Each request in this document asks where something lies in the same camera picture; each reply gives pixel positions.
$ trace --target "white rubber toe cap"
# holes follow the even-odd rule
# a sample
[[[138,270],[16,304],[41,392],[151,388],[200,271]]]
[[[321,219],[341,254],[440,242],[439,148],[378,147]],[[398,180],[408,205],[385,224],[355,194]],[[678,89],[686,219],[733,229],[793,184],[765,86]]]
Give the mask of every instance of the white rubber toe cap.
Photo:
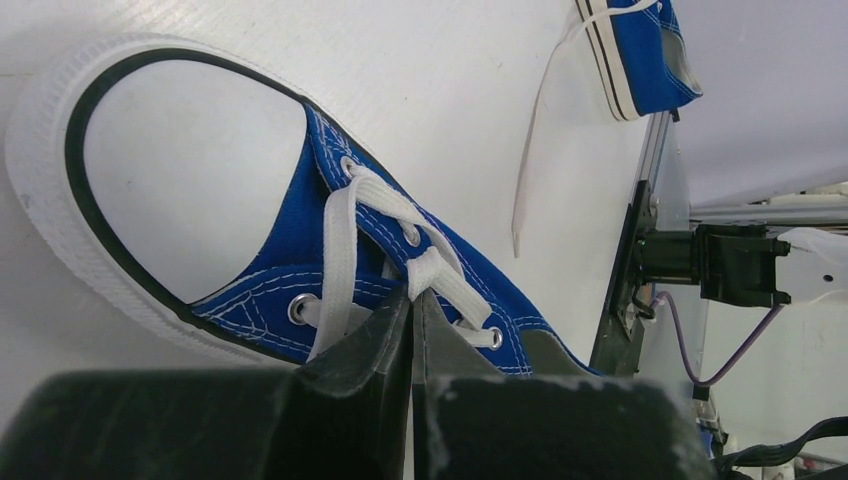
[[[129,253],[192,303],[262,248],[305,135],[296,100],[212,65],[162,61],[121,79],[97,105],[86,175]]]

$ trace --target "sneaker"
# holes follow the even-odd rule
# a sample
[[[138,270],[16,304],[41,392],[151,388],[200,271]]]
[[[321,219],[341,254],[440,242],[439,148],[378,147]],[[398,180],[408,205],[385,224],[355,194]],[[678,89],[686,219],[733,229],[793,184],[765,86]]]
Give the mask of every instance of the sneaker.
[[[586,31],[617,120],[673,110],[703,94],[671,0],[577,0],[577,6],[584,21],[597,15]],[[625,8],[630,11],[612,10]]]
[[[6,159],[56,255],[192,348],[304,363],[407,284],[505,373],[533,372],[528,338],[585,370],[314,101],[228,53],[152,34],[79,48],[25,90]]]

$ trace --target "metal eyelet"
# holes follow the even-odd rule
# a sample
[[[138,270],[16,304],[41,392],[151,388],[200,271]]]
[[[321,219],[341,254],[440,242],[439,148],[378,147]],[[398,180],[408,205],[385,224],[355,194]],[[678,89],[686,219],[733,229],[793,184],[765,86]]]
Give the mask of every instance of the metal eyelet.
[[[356,166],[356,162],[352,158],[345,155],[342,157],[339,163],[342,166],[342,172],[344,172],[345,176],[347,178],[353,178],[353,173],[350,171],[350,169]]]
[[[418,227],[413,226],[409,231],[403,229],[403,238],[406,239],[406,243],[413,247],[421,245],[421,234],[418,233]]]
[[[489,331],[495,336],[494,343],[492,343],[491,347],[488,347],[489,350],[497,350],[501,348],[501,345],[503,345],[503,332],[501,329],[498,327],[492,327]]]
[[[300,310],[306,302],[311,300],[318,300],[318,297],[311,293],[301,293],[294,297],[289,303],[289,321],[295,325],[306,325],[306,321],[300,315]]]

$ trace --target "blue canvas upper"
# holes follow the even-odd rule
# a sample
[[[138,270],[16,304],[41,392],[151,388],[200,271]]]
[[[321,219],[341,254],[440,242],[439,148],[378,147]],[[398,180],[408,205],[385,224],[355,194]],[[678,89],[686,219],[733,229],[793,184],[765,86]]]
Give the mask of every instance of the blue canvas upper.
[[[403,192],[383,167],[334,122],[310,105],[304,105],[304,109],[308,120],[306,141],[267,242],[229,287],[192,306],[197,316],[298,362],[306,361],[316,331],[308,325],[290,322],[288,305],[299,294],[321,294],[324,202],[331,191],[350,182],[340,166],[342,156],[368,167]],[[467,281],[492,306],[492,315],[484,327],[497,326],[504,334],[500,348],[481,348],[480,353],[505,373],[531,373],[532,365],[519,332],[545,330],[556,337],[550,325],[482,254],[426,210],[418,208],[453,244]],[[431,243],[421,232],[420,245],[411,246],[404,241],[397,220],[369,207],[357,205],[356,216],[359,256],[354,302],[373,309],[400,284],[381,277],[386,256],[405,277],[406,261],[424,253]],[[444,299],[439,300],[448,320],[458,320],[458,312]]]
[[[607,0],[610,8],[630,7],[637,2]],[[640,115],[679,108],[702,95],[669,68],[664,55],[662,32],[672,34],[681,46],[683,44],[671,0],[660,0],[640,12],[613,16],[610,21],[630,93]]]

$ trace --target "loose shoelace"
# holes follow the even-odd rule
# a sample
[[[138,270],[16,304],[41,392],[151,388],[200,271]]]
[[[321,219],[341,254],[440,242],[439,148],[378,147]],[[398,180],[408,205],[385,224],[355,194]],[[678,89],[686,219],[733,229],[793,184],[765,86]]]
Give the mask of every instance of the loose shoelace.
[[[421,243],[423,231],[432,246],[406,262],[408,296],[415,299],[432,288],[462,316],[454,325],[466,341],[476,347],[497,348],[502,332],[484,329],[492,307],[465,280],[462,264],[444,234],[434,227],[404,195],[379,175],[342,157],[341,166],[351,178],[347,187],[331,193],[324,205],[324,281],[321,298],[300,296],[289,317],[317,329],[309,360],[358,326],[370,311],[353,303],[356,283],[356,205],[362,204],[397,220],[411,246]]]
[[[533,112],[530,115],[530,126],[527,129],[527,138],[524,140],[524,152],[521,155],[521,165],[518,168],[518,181],[515,186],[515,201],[512,206],[512,250],[515,258],[518,258],[520,251],[520,234],[521,228],[524,226],[524,217],[525,210],[527,204],[526,191],[526,176],[524,175],[524,169],[527,164],[527,154],[530,151],[530,141],[533,138],[533,130],[536,126],[536,114],[539,110],[539,103],[541,102],[542,96],[544,95],[544,87],[547,84],[548,79],[548,71],[551,68],[551,61],[553,61],[554,56],[559,52],[560,49],[563,51],[567,51],[567,49],[571,48],[593,23],[597,22],[602,18],[613,17],[616,15],[624,15],[627,13],[640,12],[642,10],[647,9],[651,5],[659,3],[659,7],[662,8],[662,3],[657,0],[639,0],[635,4],[626,7],[626,8],[608,8],[606,10],[601,10],[589,18],[587,18],[577,30],[573,32],[569,32],[568,29],[563,32],[560,37],[559,42],[554,46],[553,51],[551,51],[551,56],[548,58],[548,63],[545,65],[545,72],[542,74],[542,83],[539,85],[539,90],[536,91],[536,101],[533,104]]]

